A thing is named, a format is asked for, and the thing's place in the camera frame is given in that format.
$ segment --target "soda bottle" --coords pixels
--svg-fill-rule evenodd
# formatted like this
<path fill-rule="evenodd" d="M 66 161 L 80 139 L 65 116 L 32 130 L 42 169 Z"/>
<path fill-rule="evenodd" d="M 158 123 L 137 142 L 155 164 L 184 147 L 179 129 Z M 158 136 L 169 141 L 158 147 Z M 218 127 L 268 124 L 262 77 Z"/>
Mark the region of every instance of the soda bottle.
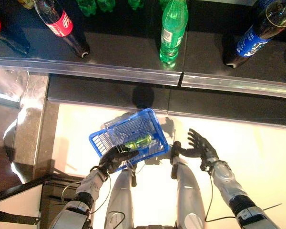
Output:
<path fill-rule="evenodd" d="M 18 0 L 18 2 L 28 10 L 32 9 L 34 7 L 33 0 Z"/>
<path fill-rule="evenodd" d="M 267 8 L 272 2 L 278 0 L 257 0 L 252 6 L 252 14 L 259 15 L 264 9 Z"/>
<path fill-rule="evenodd" d="M 173 64 L 188 20 L 186 0 L 171 0 L 162 16 L 160 60 Z"/>
<path fill-rule="evenodd" d="M 103 12 L 112 12 L 115 7 L 115 0 L 97 0 L 97 4 Z"/>
<path fill-rule="evenodd" d="M 125 146 L 130 149 L 138 149 L 148 146 L 152 140 L 153 137 L 151 135 L 146 135 L 145 137 L 139 137 L 135 141 L 125 143 Z"/>
<path fill-rule="evenodd" d="M 128 0 L 128 4 L 131 6 L 133 10 L 137 10 L 137 8 L 142 8 L 144 5 L 143 0 Z"/>
<path fill-rule="evenodd" d="M 242 65 L 284 29 L 286 29 L 286 2 L 275 1 L 260 13 L 237 45 L 225 53 L 225 65 L 232 68 Z"/>
<path fill-rule="evenodd" d="M 96 14 L 96 2 L 95 0 L 76 0 L 79 8 L 81 9 L 82 13 L 89 17 L 90 14 Z"/>
<path fill-rule="evenodd" d="M 169 1 L 170 1 L 170 0 L 159 0 L 159 3 L 160 3 L 160 6 L 161 6 L 162 11 L 165 10 L 165 7 L 167 6 L 167 4 L 168 4 Z"/>
<path fill-rule="evenodd" d="M 52 32 L 61 37 L 79 57 L 89 54 L 88 43 L 73 28 L 73 22 L 57 0 L 34 0 L 35 10 Z"/>
<path fill-rule="evenodd" d="M 11 49 L 22 54 L 28 54 L 30 43 L 23 38 L 16 37 L 0 21 L 0 41 Z"/>

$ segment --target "plastic basket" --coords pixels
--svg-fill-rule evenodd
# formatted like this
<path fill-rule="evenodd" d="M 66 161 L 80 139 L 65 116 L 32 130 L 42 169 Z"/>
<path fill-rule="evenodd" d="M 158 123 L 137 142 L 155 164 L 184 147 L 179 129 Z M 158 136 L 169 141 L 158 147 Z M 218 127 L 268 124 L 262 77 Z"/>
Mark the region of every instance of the plastic basket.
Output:
<path fill-rule="evenodd" d="M 89 141 L 101 157 L 114 146 L 133 142 L 147 135 L 152 137 L 151 142 L 137 148 L 139 155 L 129 160 L 132 165 L 135 165 L 140 161 L 162 155 L 169 150 L 162 128 L 152 109 L 144 109 L 131 115 L 128 119 L 91 134 Z M 122 162 L 117 171 L 126 166 L 127 161 Z"/>

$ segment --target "robotic arm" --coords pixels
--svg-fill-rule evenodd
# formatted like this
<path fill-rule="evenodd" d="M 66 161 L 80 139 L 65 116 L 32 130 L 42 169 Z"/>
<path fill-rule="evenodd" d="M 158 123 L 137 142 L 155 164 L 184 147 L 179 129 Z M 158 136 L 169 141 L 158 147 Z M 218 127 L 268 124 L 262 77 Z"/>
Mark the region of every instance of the robotic arm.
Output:
<path fill-rule="evenodd" d="M 109 174 L 114 173 L 120 164 L 139 154 L 124 145 L 110 149 L 94 166 L 76 189 L 75 197 L 66 204 L 50 225 L 50 229 L 92 229 L 90 212 L 99 197 L 99 191 Z"/>
<path fill-rule="evenodd" d="M 189 141 L 193 149 L 180 150 L 187 157 L 200 157 L 201 170 L 207 171 L 214 180 L 225 203 L 233 211 L 242 229 L 279 229 L 279 227 L 255 205 L 242 186 L 236 181 L 231 168 L 219 160 L 216 150 L 199 133 L 189 129 Z"/>

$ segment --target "green bottle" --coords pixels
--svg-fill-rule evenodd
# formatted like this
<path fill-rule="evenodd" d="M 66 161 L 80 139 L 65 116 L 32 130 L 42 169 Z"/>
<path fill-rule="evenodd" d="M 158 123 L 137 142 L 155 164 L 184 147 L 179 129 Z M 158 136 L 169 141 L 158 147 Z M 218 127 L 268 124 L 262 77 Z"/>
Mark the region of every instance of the green bottle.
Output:
<path fill-rule="evenodd" d="M 140 147 L 147 146 L 153 140 L 153 137 L 146 135 L 145 137 L 139 137 L 137 140 L 125 143 L 125 146 L 130 149 L 138 149 Z"/>
<path fill-rule="evenodd" d="M 173 64 L 184 35 L 189 14 L 186 0 L 170 0 L 162 16 L 160 60 Z"/>
<path fill-rule="evenodd" d="M 166 7 L 166 5 L 168 4 L 169 1 L 170 0 L 159 0 L 159 3 L 160 3 L 162 11 L 165 10 L 165 7 Z"/>
<path fill-rule="evenodd" d="M 95 0 L 76 0 L 82 13 L 89 17 L 90 14 L 96 14 L 96 3 Z"/>
<path fill-rule="evenodd" d="M 128 0 L 128 4 L 132 7 L 133 10 L 137 10 L 138 7 L 143 7 L 144 0 Z"/>
<path fill-rule="evenodd" d="M 112 12 L 115 7 L 115 0 L 97 0 L 97 4 L 103 12 Z"/>

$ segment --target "shelf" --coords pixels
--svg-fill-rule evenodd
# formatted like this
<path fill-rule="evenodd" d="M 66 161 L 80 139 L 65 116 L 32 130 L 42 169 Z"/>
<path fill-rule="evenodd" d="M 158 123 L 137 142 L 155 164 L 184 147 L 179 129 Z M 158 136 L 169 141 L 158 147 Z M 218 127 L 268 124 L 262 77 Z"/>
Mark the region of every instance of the shelf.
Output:
<path fill-rule="evenodd" d="M 1 15 L 9 15 L 6 24 L 25 34 L 31 44 L 28 55 L 17 54 L 0 42 L 0 68 L 60 73 L 143 83 L 177 86 L 182 72 L 185 41 L 176 65 L 171 68 L 159 60 L 161 9 L 147 0 L 143 9 L 133 11 L 126 0 L 117 2 L 113 13 L 97 12 L 84 17 L 76 1 L 64 1 L 64 7 L 90 45 L 84 59 L 74 55 L 64 41 L 41 21 L 35 10 L 26 10 L 17 1 L 8 1 Z"/>
<path fill-rule="evenodd" d="M 242 77 L 185 73 L 181 86 L 286 98 L 286 83 Z"/>
<path fill-rule="evenodd" d="M 177 86 L 183 75 L 182 87 L 286 98 L 286 31 L 239 68 L 222 63 L 223 43 L 238 39 L 252 23 L 249 6 L 190 1 L 188 31 L 176 65 L 169 68 L 159 60 L 162 11 L 157 0 L 146 0 L 137 11 L 127 0 L 117 1 L 112 13 L 98 10 L 90 18 L 76 1 L 61 3 L 76 29 L 84 31 L 91 53 L 75 56 L 35 10 L 0 1 L 2 21 L 31 43 L 27 56 L 0 43 L 0 68 L 169 86 Z"/>

